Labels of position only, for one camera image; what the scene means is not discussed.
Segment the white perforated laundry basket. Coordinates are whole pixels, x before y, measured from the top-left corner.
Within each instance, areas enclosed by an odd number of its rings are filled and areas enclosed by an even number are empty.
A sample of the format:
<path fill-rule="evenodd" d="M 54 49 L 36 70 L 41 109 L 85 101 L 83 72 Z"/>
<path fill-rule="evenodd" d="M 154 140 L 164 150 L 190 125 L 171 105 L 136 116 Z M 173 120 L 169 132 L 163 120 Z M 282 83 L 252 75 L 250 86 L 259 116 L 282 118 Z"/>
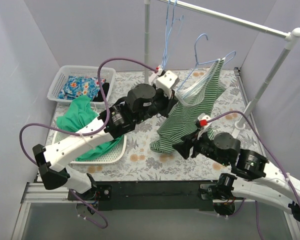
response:
<path fill-rule="evenodd" d="M 57 144 L 63 141 L 66 138 L 78 138 L 77 136 L 65 134 L 59 131 L 55 131 L 51 145 Z M 121 140 L 112 147 L 108 152 L 102 154 L 101 156 L 97 157 L 96 159 L 85 160 L 85 161 L 77 161 L 74 160 L 71 162 L 72 165 L 106 165 L 106 164 L 113 164 L 119 161 L 126 151 L 127 145 L 127 137 L 124 135 Z"/>

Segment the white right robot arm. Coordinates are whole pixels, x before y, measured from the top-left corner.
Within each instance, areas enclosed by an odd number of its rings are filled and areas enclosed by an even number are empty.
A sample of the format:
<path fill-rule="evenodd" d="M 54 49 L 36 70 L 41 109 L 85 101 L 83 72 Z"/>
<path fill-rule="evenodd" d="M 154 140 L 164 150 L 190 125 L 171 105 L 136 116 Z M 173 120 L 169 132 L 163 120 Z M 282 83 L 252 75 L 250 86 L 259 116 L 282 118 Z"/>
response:
<path fill-rule="evenodd" d="M 184 159 L 205 157 L 230 167 L 217 183 L 203 194 L 214 199 L 246 198 L 271 205 L 291 214 L 300 222 L 300 180 L 283 174 L 263 155 L 241 148 L 241 142 L 222 132 L 214 139 L 207 133 L 191 133 L 172 146 Z"/>

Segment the green white striped tank top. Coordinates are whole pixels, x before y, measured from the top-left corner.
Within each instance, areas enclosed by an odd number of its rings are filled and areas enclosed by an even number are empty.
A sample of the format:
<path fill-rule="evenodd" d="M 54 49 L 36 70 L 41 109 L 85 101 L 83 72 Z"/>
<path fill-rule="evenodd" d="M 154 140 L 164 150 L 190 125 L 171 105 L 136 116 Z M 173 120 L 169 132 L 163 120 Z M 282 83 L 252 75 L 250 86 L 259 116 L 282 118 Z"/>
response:
<path fill-rule="evenodd" d="M 158 139 L 150 143 L 156 153 L 170 154 L 173 145 L 181 137 L 197 129 L 196 120 L 200 115 L 210 116 L 216 100 L 226 90 L 220 81 L 225 58 L 219 58 L 193 85 L 177 91 L 178 102 L 157 130 Z"/>

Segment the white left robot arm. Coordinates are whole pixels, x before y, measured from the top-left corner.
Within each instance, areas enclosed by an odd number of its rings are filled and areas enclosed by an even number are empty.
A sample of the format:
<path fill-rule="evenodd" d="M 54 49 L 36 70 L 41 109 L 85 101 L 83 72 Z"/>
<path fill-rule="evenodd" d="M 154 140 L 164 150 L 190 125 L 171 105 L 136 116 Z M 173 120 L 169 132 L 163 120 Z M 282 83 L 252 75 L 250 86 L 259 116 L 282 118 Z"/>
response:
<path fill-rule="evenodd" d="M 145 120 L 169 113 L 174 93 L 173 87 L 167 84 L 138 84 L 75 135 L 55 144 L 35 145 L 32 151 L 45 189 L 66 187 L 85 200 L 93 199 L 97 193 L 95 180 L 90 174 L 71 168 L 69 163 L 89 150 L 133 131 Z"/>

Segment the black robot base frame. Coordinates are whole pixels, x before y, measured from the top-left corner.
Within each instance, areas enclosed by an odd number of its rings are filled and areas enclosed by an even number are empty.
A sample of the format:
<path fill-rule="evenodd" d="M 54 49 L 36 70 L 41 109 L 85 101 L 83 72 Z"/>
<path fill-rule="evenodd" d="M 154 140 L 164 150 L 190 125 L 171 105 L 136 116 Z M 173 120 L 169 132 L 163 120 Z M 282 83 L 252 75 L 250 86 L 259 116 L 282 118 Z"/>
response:
<path fill-rule="evenodd" d="M 235 216 L 244 203 L 242 197 L 222 198 L 216 180 L 99 181 L 96 190 L 85 194 L 68 193 L 69 201 L 81 198 L 95 203 L 99 211 L 182 210 L 212 211 Z"/>

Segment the green shirt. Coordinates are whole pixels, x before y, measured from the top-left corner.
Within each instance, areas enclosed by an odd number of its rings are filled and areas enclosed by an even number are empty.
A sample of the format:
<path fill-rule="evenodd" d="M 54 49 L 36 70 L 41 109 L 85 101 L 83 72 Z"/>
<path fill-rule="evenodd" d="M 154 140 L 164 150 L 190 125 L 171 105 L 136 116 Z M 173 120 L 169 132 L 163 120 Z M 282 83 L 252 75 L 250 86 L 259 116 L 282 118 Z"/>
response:
<path fill-rule="evenodd" d="M 72 100 L 67 112 L 56 119 L 56 125 L 59 129 L 68 132 L 77 132 L 89 123 L 91 123 L 99 114 L 92 110 L 90 105 L 91 99 L 88 96 L 82 95 Z M 116 145 L 118 145 L 122 136 L 115 140 L 103 143 L 90 149 L 85 154 L 77 157 L 77 162 L 93 161 L 100 156 L 108 153 Z"/>

